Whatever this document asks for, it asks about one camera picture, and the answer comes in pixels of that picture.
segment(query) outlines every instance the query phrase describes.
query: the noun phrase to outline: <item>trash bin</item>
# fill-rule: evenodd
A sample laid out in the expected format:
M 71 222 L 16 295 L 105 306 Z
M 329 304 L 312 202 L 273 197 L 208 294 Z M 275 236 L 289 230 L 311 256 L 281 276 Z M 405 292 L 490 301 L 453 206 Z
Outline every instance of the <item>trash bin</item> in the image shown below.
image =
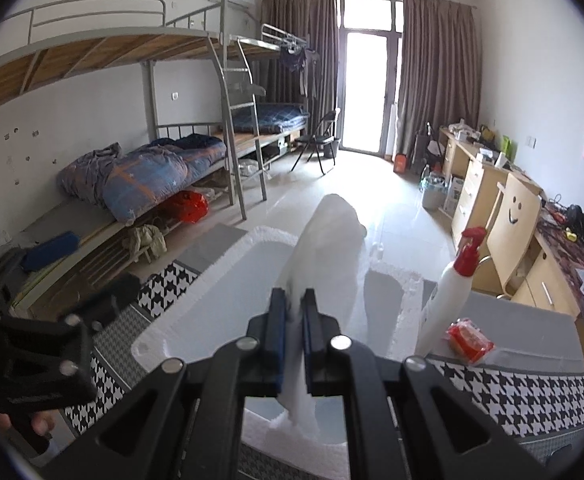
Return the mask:
M 421 180 L 423 197 L 421 205 L 428 210 L 441 207 L 447 196 L 444 176 L 440 173 L 430 173 Z
M 340 139 L 335 139 L 330 144 L 325 144 L 325 146 L 323 146 L 323 156 L 325 158 L 331 158 L 331 152 L 329 151 L 329 146 L 331 145 L 332 149 L 334 150 L 334 158 L 336 158 L 336 156 L 339 153 L 340 143 L 341 143 Z

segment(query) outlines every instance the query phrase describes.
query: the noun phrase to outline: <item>blue plaid comforter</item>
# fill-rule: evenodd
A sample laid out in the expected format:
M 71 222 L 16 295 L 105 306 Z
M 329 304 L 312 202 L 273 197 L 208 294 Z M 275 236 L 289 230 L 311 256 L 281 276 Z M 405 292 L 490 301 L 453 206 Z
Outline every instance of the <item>blue plaid comforter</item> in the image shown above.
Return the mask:
M 309 113 L 299 105 L 260 103 L 256 105 L 259 131 L 262 134 L 282 134 L 307 126 Z M 251 132 L 251 111 L 241 108 L 233 116 L 235 132 Z
M 128 225 L 225 156 L 222 140 L 198 134 L 158 139 L 124 156 L 110 148 L 78 158 L 59 173 L 57 182 L 67 194 L 109 209 Z

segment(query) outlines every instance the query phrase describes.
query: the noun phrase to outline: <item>guardrail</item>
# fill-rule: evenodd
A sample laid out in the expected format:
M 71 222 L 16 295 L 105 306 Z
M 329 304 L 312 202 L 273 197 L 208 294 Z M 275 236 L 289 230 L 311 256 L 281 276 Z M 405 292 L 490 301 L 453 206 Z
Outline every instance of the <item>guardrail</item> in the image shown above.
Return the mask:
M 178 129 L 179 132 L 179 139 L 183 138 L 182 128 L 189 128 L 190 133 L 196 133 L 196 128 L 205 126 L 207 127 L 207 134 L 211 135 L 213 132 L 219 131 L 219 129 L 223 126 L 223 123 L 217 121 L 210 121 L 210 122 L 203 122 L 203 123 L 172 123 L 172 124 L 159 124 L 156 126 L 156 131 L 158 133 L 158 137 L 161 138 L 161 131 L 165 130 L 166 137 L 171 139 L 172 136 L 169 133 L 170 129 Z
M 265 38 L 275 40 L 279 46 L 286 47 L 293 51 L 307 46 L 307 41 L 303 38 L 299 38 L 294 34 L 290 34 L 289 32 L 276 28 L 268 23 L 263 23 L 261 25 L 261 41 L 267 41 Z
M 55 2 L 50 2 L 47 4 L 41 4 L 34 7 L 29 7 L 27 9 L 20 10 L 6 16 L 3 21 L 11 20 L 17 16 L 22 16 L 24 14 L 30 14 L 30 26 L 28 27 L 28 44 L 32 42 L 32 30 L 36 27 L 41 27 L 42 25 L 49 25 L 54 22 L 61 22 L 63 20 L 72 20 L 74 18 L 84 18 L 85 16 L 101 16 L 103 14 L 153 14 L 159 15 L 161 17 L 161 25 L 165 27 L 165 18 L 167 13 L 167 5 L 165 0 L 153 0 L 159 2 L 163 7 L 163 10 L 136 10 L 136 9 L 112 9 L 112 10 L 95 10 L 93 12 L 80 12 L 78 14 L 68 14 L 66 16 L 59 16 L 57 18 L 51 18 L 49 20 L 42 20 L 41 22 L 35 22 L 35 12 L 40 9 L 46 9 L 48 7 L 59 6 L 63 4 L 71 4 L 74 2 L 89 2 L 93 0 L 57 0 Z
M 219 7 L 221 7 L 221 4 L 217 3 L 217 4 L 208 5 L 207 7 L 202 7 L 201 9 L 193 10 L 192 12 L 188 12 L 187 14 L 183 14 L 182 16 L 179 16 L 178 18 L 174 18 L 173 20 L 169 20 L 169 22 L 165 23 L 165 26 L 169 27 L 171 25 L 172 27 L 176 27 L 177 23 L 182 22 L 183 20 L 187 20 L 187 28 L 191 28 L 190 18 L 192 18 L 193 16 L 196 16 L 197 14 L 203 14 L 203 30 L 207 30 L 207 12 L 208 12 L 208 10 L 218 9 Z

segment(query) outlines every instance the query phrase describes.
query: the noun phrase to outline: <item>smiley face drawing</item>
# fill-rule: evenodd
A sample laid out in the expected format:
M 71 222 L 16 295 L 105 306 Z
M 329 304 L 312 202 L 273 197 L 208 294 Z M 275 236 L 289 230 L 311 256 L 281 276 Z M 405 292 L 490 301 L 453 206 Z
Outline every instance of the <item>smiley face drawing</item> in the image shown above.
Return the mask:
M 512 205 L 509 208 L 509 213 L 508 213 L 508 218 L 509 218 L 509 223 L 511 225 L 516 225 L 516 223 L 518 222 L 518 218 L 515 218 L 514 216 L 512 216 L 512 208 L 514 208 L 514 213 L 516 213 L 516 210 L 518 209 L 519 211 L 523 208 L 523 203 L 518 202 L 518 205 L 516 204 L 516 197 L 512 197 L 512 202 L 514 205 Z

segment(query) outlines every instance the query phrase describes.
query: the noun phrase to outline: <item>tiled floor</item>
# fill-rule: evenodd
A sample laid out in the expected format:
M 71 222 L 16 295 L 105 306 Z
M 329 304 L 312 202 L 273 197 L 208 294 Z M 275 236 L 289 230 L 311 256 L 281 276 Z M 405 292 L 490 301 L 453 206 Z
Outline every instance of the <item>tiled floor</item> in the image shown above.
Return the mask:
M 336 168 L 322 176 L 318 162 L 303 161 L 290 173 L 294 156 L 275 163 L 267 183 L 267 202 L 261 200 L 259 180 L 245 185 L 248 219 L 241 219 L 238 205 L 226 198 L 213 203 L 210 214 L 198 224 L 181 226 L 168 235 L 168 254 L 160 260 L 138 264 L 131 270 L 142 279 L 162 270 L 195 238 L 221 222 L 246 230 L 266 225 L 300 235 L 321 198 L 337 193 L 357 210 L 367 228 L 367 247 L 382 244 L 383 261 L 420 272 L 437 280 L 454 256 L 449 235 L 450 221 L 441 212 L 421 207 L 421 194 L 414 178 L 392 172 L 392 165 L 378 157 L 339 152 Z

